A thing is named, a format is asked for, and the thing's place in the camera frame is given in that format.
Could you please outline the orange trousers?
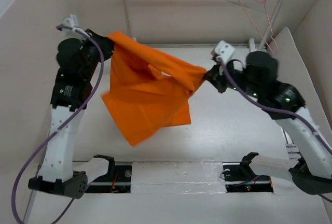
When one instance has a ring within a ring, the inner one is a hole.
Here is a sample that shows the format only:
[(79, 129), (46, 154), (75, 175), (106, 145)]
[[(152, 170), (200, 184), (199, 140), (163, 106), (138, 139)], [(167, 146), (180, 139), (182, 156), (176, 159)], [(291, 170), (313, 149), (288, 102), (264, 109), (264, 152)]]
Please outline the orange trousers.
[(110, 89), (102, 100), (131, 146), (164, 127), (191, 124), (189, 99), (206, 69), (114, 32)]

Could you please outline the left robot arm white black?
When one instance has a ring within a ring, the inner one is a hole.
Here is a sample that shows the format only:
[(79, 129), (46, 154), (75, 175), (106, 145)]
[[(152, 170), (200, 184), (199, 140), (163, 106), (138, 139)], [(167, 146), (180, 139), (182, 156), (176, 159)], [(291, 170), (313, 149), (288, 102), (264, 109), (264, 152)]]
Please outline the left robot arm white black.
[(96, 92), (102, 76), (91, 84), (98, 65), (111, 58), (114, 42), (90, 29), (73, 28), (83, 39), (68, 38), (58, 45), (59, 70), (51, 96), (50, 136), (37, 175), (28, 188), (44, 193), (80, 199), (96, 179), (115, 176), (113, 157), (95, 155), (90, 161), (73, 167), (73, 155), (80, 122), (88, 102)]

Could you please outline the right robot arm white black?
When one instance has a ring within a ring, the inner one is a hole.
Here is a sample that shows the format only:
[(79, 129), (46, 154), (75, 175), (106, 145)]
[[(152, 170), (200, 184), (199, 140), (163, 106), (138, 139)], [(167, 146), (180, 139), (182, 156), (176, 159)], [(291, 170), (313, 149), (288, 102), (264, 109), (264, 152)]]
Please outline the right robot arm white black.
[(244, 156), (240, 173), (245, 179), (269, 175), (293, 182), (310, 195), (331, 193), (331, 146), (311, 117), (306, 102), (291, 84), (278, 80), (278, 61), (263, 51), (249, 53), (241, 70), (233, 53), (213, 52), (215, 65), (204, 75), (219, 93), (230, 88), (266, 112), (291, 138), (300, 158), (278, 159), (257, 152)]

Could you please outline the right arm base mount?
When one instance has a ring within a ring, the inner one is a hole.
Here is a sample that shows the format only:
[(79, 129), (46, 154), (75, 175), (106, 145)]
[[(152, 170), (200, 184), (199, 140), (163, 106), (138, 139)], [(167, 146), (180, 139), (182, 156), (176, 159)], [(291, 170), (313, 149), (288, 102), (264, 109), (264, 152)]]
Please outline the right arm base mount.
[(266, 175), (255, 175), (251, 169), (240, 162), (223, 162), (220, 178), (225, 182), (227, 193), (273, 193), (271, 178)]

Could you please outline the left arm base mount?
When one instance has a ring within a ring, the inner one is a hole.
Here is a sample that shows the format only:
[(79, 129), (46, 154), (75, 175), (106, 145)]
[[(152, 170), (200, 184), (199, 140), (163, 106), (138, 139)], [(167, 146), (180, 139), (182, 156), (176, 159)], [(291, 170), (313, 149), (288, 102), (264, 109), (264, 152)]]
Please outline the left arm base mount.
[(116, 163), (113, 176), (94, 180), (85, 193), (130, 193), (132, 163)]

